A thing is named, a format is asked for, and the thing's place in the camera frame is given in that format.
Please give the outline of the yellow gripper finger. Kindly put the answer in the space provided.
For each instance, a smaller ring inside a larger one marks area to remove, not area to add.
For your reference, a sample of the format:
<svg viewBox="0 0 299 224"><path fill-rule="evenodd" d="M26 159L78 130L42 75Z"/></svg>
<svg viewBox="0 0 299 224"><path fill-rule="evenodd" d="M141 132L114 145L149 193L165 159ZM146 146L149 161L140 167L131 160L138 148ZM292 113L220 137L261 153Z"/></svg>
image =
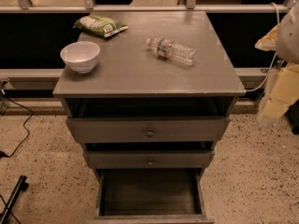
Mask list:
<svg viewBox="0 0 299 224"><path fill-rule="evenodd" d="M260 38L254 45L254 48L263 51L276 51L277 50L277 38L278 38L278 27L277 24L274 26L266 35Z"/></svg>
<svg viewBox="0 0 299 224"><path fill-rule="evenodd" d="M260 124L278 121L299 100L299 64L287 63L281 69L271 69L259 104Z"/></svg>

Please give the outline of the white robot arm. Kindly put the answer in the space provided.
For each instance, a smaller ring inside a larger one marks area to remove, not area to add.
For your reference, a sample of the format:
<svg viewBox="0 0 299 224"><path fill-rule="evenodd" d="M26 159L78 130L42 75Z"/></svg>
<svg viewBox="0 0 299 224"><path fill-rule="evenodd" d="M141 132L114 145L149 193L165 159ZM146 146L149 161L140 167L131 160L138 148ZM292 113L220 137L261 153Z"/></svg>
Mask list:
<svg viewBox="0 0 299 224"><path fill-rule="evenodd" d="M270 124L279 120L299 100L299 3L255 44L256 49L273 50L286 62L271 69L259 104L258 121Z"/></svg>

